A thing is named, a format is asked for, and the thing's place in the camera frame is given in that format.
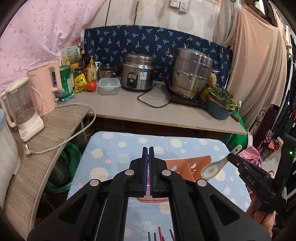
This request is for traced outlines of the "right human hand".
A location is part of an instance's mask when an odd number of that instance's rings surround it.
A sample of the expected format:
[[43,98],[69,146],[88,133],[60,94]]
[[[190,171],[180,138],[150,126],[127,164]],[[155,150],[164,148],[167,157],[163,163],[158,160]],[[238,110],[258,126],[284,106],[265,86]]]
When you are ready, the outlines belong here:
[[253,218],[256,222],[261,224],[263,227],[267,229],[269,235],[272,237],[273,232],[272,228],[275,221],[276,212],[273,213],[265,213],[264,211],[255,211],[254,208],[258,202],[258,198],[254,197],[251,200],[250,206],[248,207],[246,214]]

